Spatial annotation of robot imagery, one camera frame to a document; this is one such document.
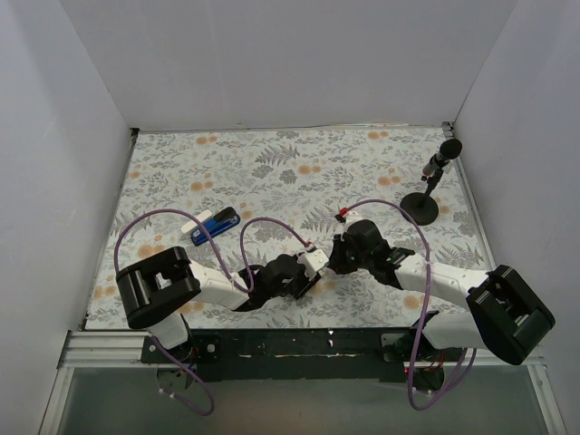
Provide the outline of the blue black stapler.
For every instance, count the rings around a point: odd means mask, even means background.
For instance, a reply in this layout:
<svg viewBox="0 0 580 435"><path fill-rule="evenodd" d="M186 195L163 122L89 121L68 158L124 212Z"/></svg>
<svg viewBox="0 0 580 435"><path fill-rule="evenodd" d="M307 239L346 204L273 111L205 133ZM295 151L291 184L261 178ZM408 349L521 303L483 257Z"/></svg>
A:
<svg viewBox="0 0 580 435"><path fill-rule="evenodd" d="M232 227L237 226L241 221L240 216L232 207L223 208L218 213L205 210L197 216L197 219L212 237L225 233ZM194 226L190 232L190 240L194 246L199 247L206 243L208 238L199 226Z"/></svg>

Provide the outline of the white staple box sleeve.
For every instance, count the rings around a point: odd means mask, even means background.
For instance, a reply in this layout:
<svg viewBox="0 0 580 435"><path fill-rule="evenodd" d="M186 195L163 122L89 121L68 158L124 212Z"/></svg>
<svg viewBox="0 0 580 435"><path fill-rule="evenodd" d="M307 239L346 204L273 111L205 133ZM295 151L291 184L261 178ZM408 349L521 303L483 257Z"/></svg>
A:
<svg viewBox="0 0 580 435"><path fill-rule="evenodd" d="M204 210L200 214L195 216L195 220L189 220L186 224L184 224L180 231L182 235L190 235L192 232L198 229L198 221L202 224L205 224L208 220L212 218L213 214L209 209Z"/></svg>

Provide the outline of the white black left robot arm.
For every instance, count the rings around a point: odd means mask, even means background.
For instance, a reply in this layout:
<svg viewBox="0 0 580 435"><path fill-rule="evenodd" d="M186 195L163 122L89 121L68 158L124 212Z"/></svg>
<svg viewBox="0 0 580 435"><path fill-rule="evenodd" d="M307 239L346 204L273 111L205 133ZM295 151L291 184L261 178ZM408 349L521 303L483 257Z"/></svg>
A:
<svg viewBox="0 0 580 435"><path fill-rule="evenodd" d="M148 331L158 341L157 351L181 363L198 349L179 313L182 306L194 301L250 312L277 297L300 299L321 279L328 262L323 250L310 246L228 278L221 270L189 259L185 249L176 246L122 269L116 282L130 329Z"/></svg>

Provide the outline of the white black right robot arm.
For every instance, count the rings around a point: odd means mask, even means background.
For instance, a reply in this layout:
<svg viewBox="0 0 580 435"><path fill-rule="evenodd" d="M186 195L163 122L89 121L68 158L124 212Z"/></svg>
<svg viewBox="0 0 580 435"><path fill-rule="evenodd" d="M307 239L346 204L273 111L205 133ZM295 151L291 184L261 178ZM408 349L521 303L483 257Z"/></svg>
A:
<svg viewBox="0 0 580 435"><path fill-rule="evenodd" d="M443 349L485 349L520 365L554 328L556 319L522 276L501 265L493 271L429 263L412 250L390 246L369 219L339 217L329 267L337 275L358 270L396 289L421 292L460 307L427 314L410 338L411 352L430 360Z"/></svg>

